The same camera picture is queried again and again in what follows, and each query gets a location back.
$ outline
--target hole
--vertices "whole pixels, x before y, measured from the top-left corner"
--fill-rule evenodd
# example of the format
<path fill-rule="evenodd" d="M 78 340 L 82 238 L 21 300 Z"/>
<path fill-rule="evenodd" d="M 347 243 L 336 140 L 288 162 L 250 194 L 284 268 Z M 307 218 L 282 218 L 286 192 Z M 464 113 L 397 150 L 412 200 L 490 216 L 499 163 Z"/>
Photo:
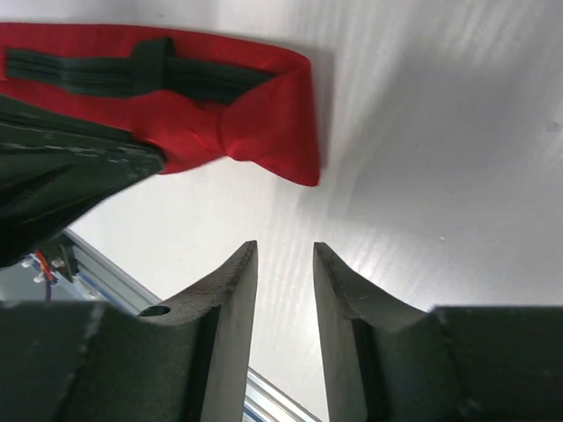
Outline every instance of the hole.
<path fill-rule="evenodd" d="M 158 317 L 170 312 L 170 308 L 164 305 L 151 306 L 139 314 L 139 317 Z"/>

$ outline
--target screw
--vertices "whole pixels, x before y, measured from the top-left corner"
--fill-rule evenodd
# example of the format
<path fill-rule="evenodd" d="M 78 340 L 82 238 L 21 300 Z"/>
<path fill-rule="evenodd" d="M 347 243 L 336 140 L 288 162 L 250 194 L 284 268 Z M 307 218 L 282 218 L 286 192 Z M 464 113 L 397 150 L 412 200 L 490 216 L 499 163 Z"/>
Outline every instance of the screw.
<path fill-rule="evenodd" d="M 33 259 L 31 258 L 26 258 L 23 261 L 21 261 L 21 266 L 23 266 L 24 268 L 29 268 L 30 266 L 32 266 L 33 264 Z"/>
<path fill-rule="evenodd" d="M 41 272 L 41 273 L 37 274 L 35 277 L 33 277 L 33 282 L 38 283 L 38 284 L 43 283 L 43 282 L 45 282 L 45 279 L 46 279 L 45 273 Z"/>
<path fill-rule="evenodd" d="M 51 261 L 51 266 L 53 268 L 63 268 L 64 267 L 64 261 L 62 259 L 60 259 L 59 257 L 53 259 Z"/>

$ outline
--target black plastic part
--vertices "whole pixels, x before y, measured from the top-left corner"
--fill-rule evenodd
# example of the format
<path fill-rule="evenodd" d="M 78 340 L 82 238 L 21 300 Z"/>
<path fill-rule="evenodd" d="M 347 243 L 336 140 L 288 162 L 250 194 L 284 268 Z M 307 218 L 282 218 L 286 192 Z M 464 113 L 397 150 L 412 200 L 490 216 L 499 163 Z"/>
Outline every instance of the black plastic part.
<path fill-rule="evenodd" d="M 314 249 L 332 422 L 563 420 L 562 308 L 426 314 Z"/>
<path fill-rule="evenodd" d="M 240 422 L 257 277 L 248 242 L 165 313 L 0 303 L 0 420 Z"/>
<path fill-rule="evenodd" d="M 129 132 L 0 96 L 0 267 L 164 165 Z"/>

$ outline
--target red wire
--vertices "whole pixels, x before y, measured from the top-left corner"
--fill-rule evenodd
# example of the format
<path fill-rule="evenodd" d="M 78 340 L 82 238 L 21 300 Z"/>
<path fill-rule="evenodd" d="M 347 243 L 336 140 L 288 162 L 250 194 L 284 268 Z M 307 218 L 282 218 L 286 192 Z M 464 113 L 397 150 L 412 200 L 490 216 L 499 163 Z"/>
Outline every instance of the red wire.
<path fill-rule="evenodd" d="M 55 279 L 55 276 L 53 275 L 53 273 L 51 273 L 51 270 L 49 269 L 49 264 L 45 258 L 45 255 L 43 255 L 43 252 L 41 252 L 38 249 L 37 251 L 35 251 L 35 256 L 39 260 L 41 271 L 45 273 L 49 281 L 53 281 Z"/>

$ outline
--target fabric strap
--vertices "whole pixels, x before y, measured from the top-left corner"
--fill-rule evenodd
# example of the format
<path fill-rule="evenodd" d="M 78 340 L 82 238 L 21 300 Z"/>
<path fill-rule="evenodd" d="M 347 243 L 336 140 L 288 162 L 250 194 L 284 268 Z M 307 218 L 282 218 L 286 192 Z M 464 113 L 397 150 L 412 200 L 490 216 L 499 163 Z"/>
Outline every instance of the fabric strap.
<path fill-rule="evenodd" d="M 6 75 L 53 84 L 72 94 L 131 98 L 169 90 L 192 99 L 231 104 L 270 80 L 267 72 L 177 58 L 172 39 L 138 42 L 129 58 L 64 58 L 7 48 Z"/>

